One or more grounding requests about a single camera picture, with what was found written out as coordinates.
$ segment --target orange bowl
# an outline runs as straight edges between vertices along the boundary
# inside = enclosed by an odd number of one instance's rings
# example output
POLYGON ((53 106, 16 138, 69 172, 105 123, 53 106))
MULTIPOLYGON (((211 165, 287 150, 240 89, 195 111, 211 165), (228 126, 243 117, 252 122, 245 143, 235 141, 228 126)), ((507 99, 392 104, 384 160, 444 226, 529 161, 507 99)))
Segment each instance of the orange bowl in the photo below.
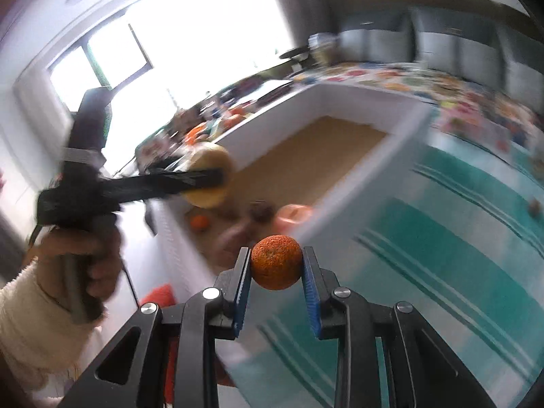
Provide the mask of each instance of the orange bowl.
POLYGON ((284 205, 274 217, 274 230, 279 234, 287 234, 297 225, 307 221, 312 216, 312 211, 309 205, 284 205))

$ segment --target finger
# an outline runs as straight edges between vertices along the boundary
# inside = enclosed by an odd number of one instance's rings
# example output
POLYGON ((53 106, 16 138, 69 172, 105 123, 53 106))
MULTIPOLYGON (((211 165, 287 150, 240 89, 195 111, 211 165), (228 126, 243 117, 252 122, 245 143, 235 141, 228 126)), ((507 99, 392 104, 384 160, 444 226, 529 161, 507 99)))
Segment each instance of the finger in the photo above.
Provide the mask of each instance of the finger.
POLYGON ((116 279, 94 280, 87 287, 87 293, 95 298, 105 301, 111 297, 117 287, 116 279))
POLYGON ((122 268, 123 261, 121 258, 119 256, 110 256, 106 259, 100 259, 91 265, 89 267, 89 276, 92 279, 114 279, 117 278, 122 268))
POLYGON ((100 241, 81 230, 57 229, 48 233, 40 244, 39 258, 51 259, 59 255, 91 255, 100 250, 100 241))

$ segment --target small orange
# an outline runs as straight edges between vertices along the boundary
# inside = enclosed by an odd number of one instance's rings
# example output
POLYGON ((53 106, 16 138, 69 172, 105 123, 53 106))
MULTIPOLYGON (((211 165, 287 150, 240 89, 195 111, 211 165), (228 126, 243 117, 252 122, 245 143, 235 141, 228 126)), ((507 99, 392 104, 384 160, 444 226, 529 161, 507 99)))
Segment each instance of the small orange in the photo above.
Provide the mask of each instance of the small orange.
POLYGON ((268 236, 251 251, 251 276, 268 290, 284 290, 303 272, 303 251, 289 236, 268 236))
POLYGON ((205 215, 194 215, 189 221, 189 225, 195 232, 203 232, 209 228, 209 218, 205 215))

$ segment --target person's arm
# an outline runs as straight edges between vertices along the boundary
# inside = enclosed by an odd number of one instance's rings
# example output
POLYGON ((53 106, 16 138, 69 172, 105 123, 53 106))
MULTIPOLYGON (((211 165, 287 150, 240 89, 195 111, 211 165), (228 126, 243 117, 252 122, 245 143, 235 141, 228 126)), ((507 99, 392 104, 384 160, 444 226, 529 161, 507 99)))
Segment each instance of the person's arm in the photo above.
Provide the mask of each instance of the person's arm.
MULTIPOLYGON (((89 294, 105 300, 114 292, 122 265, 119 247, 116 231, 104 258, 89 271, 89 294)), ((43 387, 48 374, 73 365, 96 324, 72 322, 58 255, 98 251, 104 247, 88 233, 51 232, 37 260, 0 290, 0 351, 26 391, 43 387)))

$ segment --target blue gripper pad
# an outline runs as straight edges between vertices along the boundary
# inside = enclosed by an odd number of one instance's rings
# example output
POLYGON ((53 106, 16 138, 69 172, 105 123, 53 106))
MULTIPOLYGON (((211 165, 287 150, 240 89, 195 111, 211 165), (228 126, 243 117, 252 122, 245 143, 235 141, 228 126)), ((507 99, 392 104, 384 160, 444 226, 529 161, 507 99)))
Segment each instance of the blue gripper pad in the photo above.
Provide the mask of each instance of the blue gripper pad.
POLYGON ((245 309, 248 305, 249 288, 251 286, 251 263, 249 257, 246 259, 246 263, 240 274, 240 282, 235 298, 235 311, 234 311, 234 334, 238 337, 242 326, 244 325, 245 309))
POLYGON ((314 336, 319 338, 322 330, 322 321, 321 300, 319 297, 318 285, 316 283, 316 266, 317 273, 319 275, 317 280, 321 279, 322 281, 323 278, 321 277, 321 271, 319 265, 317 264, 316 255, 313 252, 313 249, 311 247, 304 247, 303 254, 303 288, 304 298, 306 300, 306 310, 308 311, 309 324, 312 328, 314 336))

